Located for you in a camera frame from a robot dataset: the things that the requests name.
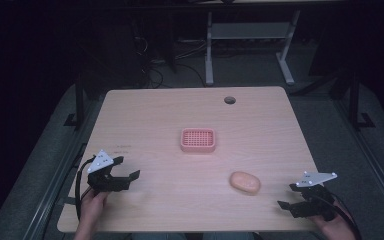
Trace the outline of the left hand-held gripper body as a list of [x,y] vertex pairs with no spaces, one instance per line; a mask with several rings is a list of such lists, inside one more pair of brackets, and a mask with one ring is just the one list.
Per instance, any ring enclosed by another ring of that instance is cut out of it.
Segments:
[[123,188],[125,177],[113,177],[111,175],[113,159],[104,150],[92,158],[92,163],[87,169],[88,184],[98,192],[120,192],[128,190]]

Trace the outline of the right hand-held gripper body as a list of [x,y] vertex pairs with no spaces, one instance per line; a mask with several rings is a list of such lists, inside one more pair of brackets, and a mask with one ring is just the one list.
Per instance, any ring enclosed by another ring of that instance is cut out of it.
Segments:
[[294,218],[310,216],[322,216],[325,221],[335,218],[333,208],[334,199],[331,193],[323,186],[327,181],[333,180],[337,174],[305,171],[300,180],[296,182],[298,187],[305,187],[306,191],[300,193],[303,202],[292,204]]

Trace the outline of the person's left hand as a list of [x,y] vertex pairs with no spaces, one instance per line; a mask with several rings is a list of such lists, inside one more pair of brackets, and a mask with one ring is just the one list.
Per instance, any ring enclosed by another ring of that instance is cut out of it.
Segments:
[[89,191],[82,200],[81,217],[78,228],[92,230],[103,212],[108,197],[108,192],[95,194]]

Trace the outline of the person's right hand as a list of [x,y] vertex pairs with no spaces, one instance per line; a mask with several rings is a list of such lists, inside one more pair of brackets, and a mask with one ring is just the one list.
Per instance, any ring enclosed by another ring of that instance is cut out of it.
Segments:
[[339,211],[331,221],[325,221],[322,216],[311,216],[312,221],[328,240],[357,240],[354,229],[351,227],[350,215],[341,207],[336,206]]

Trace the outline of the orange oval soap bar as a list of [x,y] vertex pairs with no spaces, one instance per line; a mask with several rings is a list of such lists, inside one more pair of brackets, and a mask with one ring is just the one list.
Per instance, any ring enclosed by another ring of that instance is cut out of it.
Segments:
[[233,172],[229,183],[233,188],[252,195],[257,194],[261,188],[261,182],[256,176],[242,171]]

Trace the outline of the black metal stand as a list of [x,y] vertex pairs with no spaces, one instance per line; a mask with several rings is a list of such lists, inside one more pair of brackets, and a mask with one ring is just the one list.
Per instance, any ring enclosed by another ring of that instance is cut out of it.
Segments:
[[360,81],[355,72],[349,80],[348,120],[359,131],[361,128],[374,128],[375,124],[367,113],[359,112]]
[[70,113],[65,122],[65,126],[74,127],[79,129],[85,119],[85,107],[84,107],[84,82],[83,75],[79,74],[75,80],[75,112]]

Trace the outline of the pink slotted soap dish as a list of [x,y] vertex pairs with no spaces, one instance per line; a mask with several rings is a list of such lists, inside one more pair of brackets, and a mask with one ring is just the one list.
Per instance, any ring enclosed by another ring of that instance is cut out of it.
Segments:
[[215,131],[209,128],[185,128],[181,133],[180,148],[187,153],[214,152]]

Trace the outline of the grey metal desk frame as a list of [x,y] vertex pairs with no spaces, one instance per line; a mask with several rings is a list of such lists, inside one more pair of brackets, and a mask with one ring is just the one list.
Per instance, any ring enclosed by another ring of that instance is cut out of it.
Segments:
[[215,23],[213,14],[207,17],[206,54],[205,54],[205,84],[214,84],[212,63],[212,44],[214,40],[261,40],[283,39],[284,46],[276,53],[276,59],[287,85],[294,85],[295,80],[287,63],[287,55],[292,43],[300,10],[296,10],[289,22],[263,23]]

